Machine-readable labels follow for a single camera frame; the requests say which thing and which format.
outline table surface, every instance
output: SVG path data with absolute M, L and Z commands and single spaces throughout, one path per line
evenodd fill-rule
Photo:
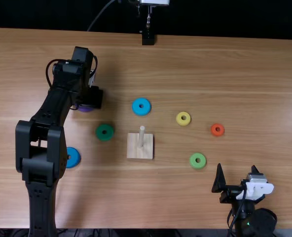
M 211 193 L 219 162 L 233 185 L 253 164 L 265 173 L 275 190 L 257 207 L 292 228 L 292 40 L 158 36 L 141 46 L 140 35 L 17 29 L 0 29 L 0 228 L 29 226 L 15 126 L 43 103 L 47 63 L 71 59 L 75 46 L 98 56 L 105 94 L 101 110 L 70 111 L 65 122 L 82 161 L 58 183 L 58 228 L 226 228 L 230 205 Z M 138 97 L 151 102 L 145 117 L 131 110 Z M 181 111 L 188 126 L 176 123 Z M 115 128 L 108 142 L 95 136 L 102 123 Z M 153 160 L 126 158 L 127 133 L 141 125 L 154 134 Z M 202 170 L 189 165 L 196 152 Z

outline wooden base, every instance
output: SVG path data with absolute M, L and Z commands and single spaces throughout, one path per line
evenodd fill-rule
M 138 133 L 127 134 L 127 158 L 153 159 L 153 134 L 144 134 L 142 147 L 137 146 Z

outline green ring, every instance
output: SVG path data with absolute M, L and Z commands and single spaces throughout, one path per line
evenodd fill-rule
M 108 141 L 114 135 L 114 129 L 110 125 L 102 124 L 96 129 L 96 136 L 100 141 Z
M 201 153 L 194 153 L 190 157 L 190 165 L 195 169 L 202 169 L 206 165 L 206 158 Z

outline orange ring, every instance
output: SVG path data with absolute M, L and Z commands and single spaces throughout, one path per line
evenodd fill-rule
M 224 132 L 225 132 L 224 126 L 219 123 L 215 123 L 211 127 L 211 133 L 214 136 L 217 136 L 217 137 L 222 136 Z

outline black background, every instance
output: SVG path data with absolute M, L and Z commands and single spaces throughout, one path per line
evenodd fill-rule
M 0 0 L 0 27 L 85 31 L 108 2 Z M 128 0 L 116 1 L 92 31 L 138 33 L 141 20 Z M 151 23 L 163 35 L 292 39 L 292 0 L 170 0 L 154 9 Z

